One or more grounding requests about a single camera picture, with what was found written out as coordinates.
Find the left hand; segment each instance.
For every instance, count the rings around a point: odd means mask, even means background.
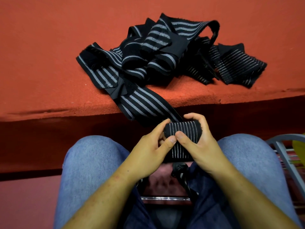
[[[122,164],[125,169],[128,169],[133,181],[137,182],[154,173],[177,142],[173,135],[158,147],[158,140],[162,138],[164,127],[169,122],[170,119],[164,120],[151,133],[144,135]]]

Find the skin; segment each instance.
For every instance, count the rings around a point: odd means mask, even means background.
[[[163,129],[170,120],[163,121],[141,138],[122,165],[63,228],[116,228],[136,182],[158,169],[176,141],[189,151],[201,169],[215,179],[243,229],[299,228],[230,163],[213,138],[204,116],[189,113],[184,117],[196,119],[201,124],[203,132],[197,144],[180,131],[165,139]]]

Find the hand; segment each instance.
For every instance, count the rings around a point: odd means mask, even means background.
[[[164,120],[151,133],[143,136],[122,164],[127,167],[134,181],[154,173],[177,142],[175,136],[170,136],[158,147],[158,140],[162,138],[164,127],[169,122],[170,119]]]
[[[199,167],[212,176],[216,172],[225,172],[226,169],[230,168],[232,165],[212,136],[205,117],[200,114],[189,113],[185,114],[184,118],[198,120],[201,124],[202,135],[197,144],[181,131],[175,134],[179,143],[188,150]]]

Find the pile of straps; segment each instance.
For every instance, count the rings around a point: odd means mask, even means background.
[[[211,38],[198,35],[210,27]],[[129,27],[120,46],[103,50],[96,42],[76,58],[97,88],[111,96],[129,120],[143,126],[181,116],[146,84],[166,84],[175,75],[188,75],[203,84],[221,79],[225,84],[252,87],[267,64],[245,53],[244,45],[214,45],[219,23],[193,22],[161,14],[155,23]]]

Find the jeans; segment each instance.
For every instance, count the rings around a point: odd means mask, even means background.
[[[235,134],[218,141],[230,162],[269,200],[301,227],[277,155],[262,139]],[[102,136],[80,139],[66,154],[55,212],[54,229],[60,229],[128,156],[120,144]],[[216,182],[195,162],[189,185],[199,193],[188,228],[240,228]],[[143,201],[132,190],[120,223],[124,228],[155,228]]]

